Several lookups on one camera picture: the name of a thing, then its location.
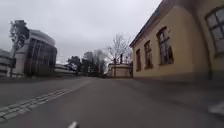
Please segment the cobblestone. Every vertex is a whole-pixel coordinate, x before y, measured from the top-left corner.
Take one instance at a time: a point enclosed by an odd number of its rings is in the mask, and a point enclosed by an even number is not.
[[[15,111],[18,111],[18,110],[20,110],[20,108],[13,108],[13,109],[9,109],[8,112],[11,113],[11,112],[15,112]]]
[[[37,104],[41,105],[41,104],[45,104],[46,102],[42,101],[42,102],[38,102]]]
[[[0,108],[0,112],[1,111],[5,111],[5,110],[9,110],[9,107],[2,107],[2,108]]]
[[[29,105],[31,105],[30,103],[27,103],[27,104],[24,104],[24,105],[21,105],[21,106],[19,106],[20,108],[25,108],[25,107],[27,107],[27,106],[29,106]]]
[[[4,116],[6,114],[6,112],[0,112],[0,117]]]
[[[29,101],[30,101],[30,100],[23,100],[23,101],[20,101],[19,104],[20,104],[20,105],[23,105],[23,104],[25,104],[25,103],[27,103],[27,102],[29,102]]]
[[[3,122],[3,121],[5,121],[5,119],[0,117],[0,123]]]
[[[38,107],[39,105],[45,104],[48,101],[54,100],[60,96],[63,96],[69,92],[73,91],[72,89],[61,89],[52,93],[48,93],[36,98],[29,100],[22,100],[16,104],[11,104],[6,107],[0,108],[0,123],[6,120],[9,120],[15,116],[25,114],[28,111]]]
[[[19,114],[25,114],[26,112],[30,111],[28,108],[20,109],[18,111]]]
[[[30,105],[29,108],[36,108],[37,105]]]
[[[19,113],[13,112],[13,113],[9,113],[9,114],[5,115],[4,118],[8,120],[8,119],[11,119],[11,118],[13,118],[17,115],[19,115]]]
[[[9,108],[15,108],[15,107],[18,107],[20,106],[20,104],[12,104],[12,105],[9,105]]]

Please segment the overcast sky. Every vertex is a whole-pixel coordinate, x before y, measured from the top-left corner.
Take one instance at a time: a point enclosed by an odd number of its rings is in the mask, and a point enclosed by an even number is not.
[[[10,21],[23,19],[56,41],[58,60],[103,49],[116,33],[132,38],[161,0],[0,0],[0,48],[11,49]]]

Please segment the small building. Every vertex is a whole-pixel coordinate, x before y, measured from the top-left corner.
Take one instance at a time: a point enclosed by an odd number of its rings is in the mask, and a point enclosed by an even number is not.
[[[132,67],[128,64],[109,64],[108,65],[108,77],[121,77],[129,78],[131,77]]]
[[[16,51],[13,77],[52,75],[56,55],[57,49],[53,38],[39,30],[30,30],[29,39]]]
[[[5,77],[7,75],[9,63],[9,52],[0,49],[0,77]]]
[[[136,78],[223,79],[224,0],[162,0],[130,46]]]

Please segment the road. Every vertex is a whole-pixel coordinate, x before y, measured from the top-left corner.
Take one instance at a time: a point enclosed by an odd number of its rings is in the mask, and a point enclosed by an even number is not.
[[[132,88],[130,80],[123,81],[77,78],[0,84],[0,110],[7,108],[0,128],[68,128],[74,121],[81,128],[224,127],[213,115],[158,100]]]

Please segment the window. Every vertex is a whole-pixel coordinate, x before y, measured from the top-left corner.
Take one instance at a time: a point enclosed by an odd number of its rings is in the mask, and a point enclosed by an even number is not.
[[[137,71],[141,70],[141,55],[140,55],[140,49],[136,51],[136,60],[137,60]]]
[[[160,59],[161,64],[172,64],[173,51],[171,48],[170,37],[168,36],[167,27],[162,28],[157,34],[159,40],[159,49],[160,49]]]
[[[145,68],[152,68],[152,49],[150,41],[146,42],[145,48]]]
[[[212,10],[206,17],[216,53],[224,53],[224,6]]]

